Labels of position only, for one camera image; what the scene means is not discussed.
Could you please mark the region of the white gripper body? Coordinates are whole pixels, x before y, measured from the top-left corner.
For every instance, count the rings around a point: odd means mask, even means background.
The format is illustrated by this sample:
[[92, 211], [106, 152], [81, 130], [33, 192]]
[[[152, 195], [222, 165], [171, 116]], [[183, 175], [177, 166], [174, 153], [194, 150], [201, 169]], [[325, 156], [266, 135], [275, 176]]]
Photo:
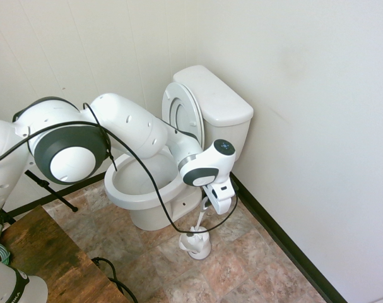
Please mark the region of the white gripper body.
[[232, 198], [235, 196], [231, 179], [222, 183], [211, 183], [206, 186], [206, 195], [216, 213], [222, 215], [230, 209]]

